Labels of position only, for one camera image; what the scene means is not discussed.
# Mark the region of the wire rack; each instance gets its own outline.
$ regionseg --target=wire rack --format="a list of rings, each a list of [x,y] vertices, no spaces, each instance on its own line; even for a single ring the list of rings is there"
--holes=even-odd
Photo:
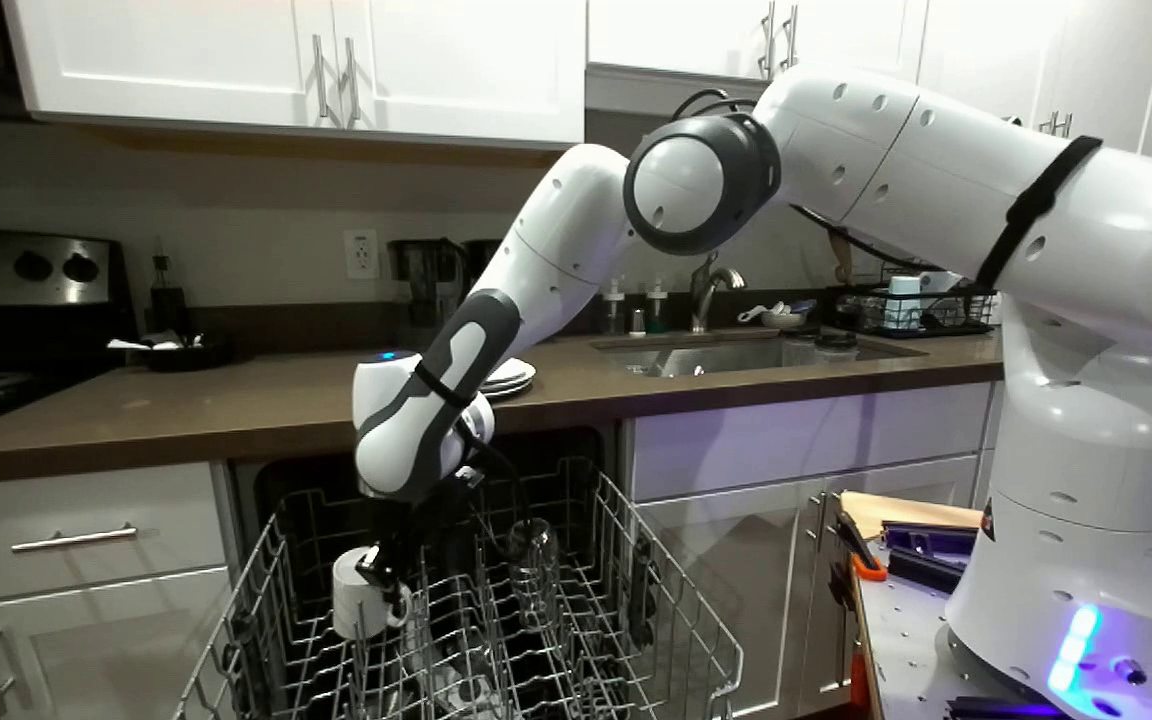
[[[734,718],[735,636],[597,466],[481,485],[419,547],[408,622],[340,639],[328,568],[374,520],[319,493],[282,503],[178,720]]]

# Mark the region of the kitchen sink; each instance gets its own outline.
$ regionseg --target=kitchen sink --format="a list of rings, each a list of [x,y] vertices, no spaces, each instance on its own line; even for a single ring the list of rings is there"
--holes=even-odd
[[[914,350],[857,340],[853,350],[820,350],[803,338],[643,338],[597,343],[615,370],[633,375],[714,375],[750,370],[813,370],[813,366],[857,366],[890,356],[921,356]]]

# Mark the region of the faucet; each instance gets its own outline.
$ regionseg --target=faucet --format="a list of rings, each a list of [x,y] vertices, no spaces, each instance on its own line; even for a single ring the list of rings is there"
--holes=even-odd
[[[734,271],[734,267],[714,267],[702,283],[702,306],[694,314],[694,338],[705,338],[707,331],[707,306],[714,306],[714,294],[721,287],[744,287],[744,277]]]

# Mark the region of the wall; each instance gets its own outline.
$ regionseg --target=wall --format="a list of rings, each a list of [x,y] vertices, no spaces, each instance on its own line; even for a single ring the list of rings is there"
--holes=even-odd
[[[588,131],[633,148],[658,119],[591,118]],[[97,233],[126,242],[134,294],[151,281],[151,252],[181,267],[190,300],[358,306],[403,300],[390,281],[345,277],[345,233],[506,237],[549,156],[377,162],[350,141],[173,135],[110,130],[0,123],[0,230]],[[783,214],[721,252],[758,287],[832,283],[825,237]],[[686,287],[695,259],[635,247],[627,287],[658,277]]]

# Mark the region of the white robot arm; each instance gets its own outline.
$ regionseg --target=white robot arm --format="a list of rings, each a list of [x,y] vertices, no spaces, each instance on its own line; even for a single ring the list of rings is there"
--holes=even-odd
[[[707,252],[767,207],[1008,297],[994,529],[948,630],[1071,718],[1152,718],[1152,162],[917,83],[801,64],[633,162],[571,148],[433,350],[362,366],[362,489],[419,503],[494,431],[485,375],[569,323],[627,237]]]

